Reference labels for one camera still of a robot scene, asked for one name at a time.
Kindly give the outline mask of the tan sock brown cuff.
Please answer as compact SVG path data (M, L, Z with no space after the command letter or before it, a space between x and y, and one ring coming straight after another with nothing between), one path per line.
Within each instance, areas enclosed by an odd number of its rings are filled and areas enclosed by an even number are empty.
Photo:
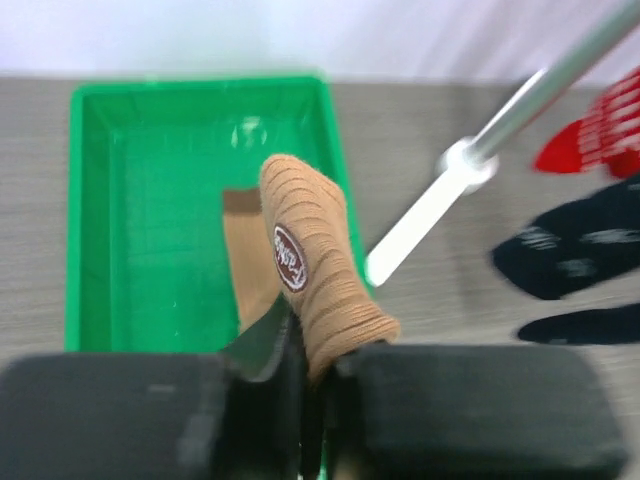
M239 333L243 333L268 312L280 294L259 190L225 190L223 224Z

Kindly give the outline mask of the navy santa sock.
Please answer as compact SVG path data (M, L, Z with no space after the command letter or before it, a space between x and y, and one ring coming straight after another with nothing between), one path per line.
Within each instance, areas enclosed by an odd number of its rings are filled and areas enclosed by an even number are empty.
M639 177L562 204L491 252L514 286L542 300L574 292L639 267Z
M592 309L531 321L519 340L549 345L624 345L639 342L639 305Z

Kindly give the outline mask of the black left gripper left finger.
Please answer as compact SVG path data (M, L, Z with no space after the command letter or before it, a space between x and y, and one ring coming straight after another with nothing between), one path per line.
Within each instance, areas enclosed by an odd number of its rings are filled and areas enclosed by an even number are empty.
M217 353L58 353L1 373L5 479L294 479L306 365L283 299Z

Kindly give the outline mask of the silver rack upright pole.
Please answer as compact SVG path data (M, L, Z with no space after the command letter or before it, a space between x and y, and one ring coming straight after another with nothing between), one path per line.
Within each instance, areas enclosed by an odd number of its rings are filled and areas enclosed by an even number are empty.
M638 26L639 3L622 3L568 53L521 85L473 139L470 150L474 156L493 157L507 140L525 128Z

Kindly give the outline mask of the tan sock with oval patch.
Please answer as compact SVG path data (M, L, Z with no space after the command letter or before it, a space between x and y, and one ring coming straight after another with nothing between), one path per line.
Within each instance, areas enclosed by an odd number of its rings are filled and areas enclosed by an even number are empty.
M300 320L308 378L341 356L394 341L400 324L372 299L356 268L342 189L299 158L275 154L259 179L281 290Z

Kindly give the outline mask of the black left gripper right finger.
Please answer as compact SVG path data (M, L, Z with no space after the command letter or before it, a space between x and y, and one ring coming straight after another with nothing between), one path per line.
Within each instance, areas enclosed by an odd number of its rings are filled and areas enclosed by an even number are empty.
M389 345L327 390L331 479L614 479L629 448L596 371L560 347Z

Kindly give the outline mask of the red patterned sock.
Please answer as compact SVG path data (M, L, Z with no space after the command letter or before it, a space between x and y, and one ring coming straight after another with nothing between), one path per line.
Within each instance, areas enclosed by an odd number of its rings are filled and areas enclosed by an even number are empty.
M577 174L604 166L616 179L639 172L639 69L603 90L578 120L537 154L533 168Z

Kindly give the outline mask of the green plastic tray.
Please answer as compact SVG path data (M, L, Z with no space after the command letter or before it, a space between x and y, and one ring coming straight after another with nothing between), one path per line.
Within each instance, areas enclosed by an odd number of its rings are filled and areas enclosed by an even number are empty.
M71 97L64 345L216 351L238 320L223 193L274 153L350 182L312 75L98 83Z

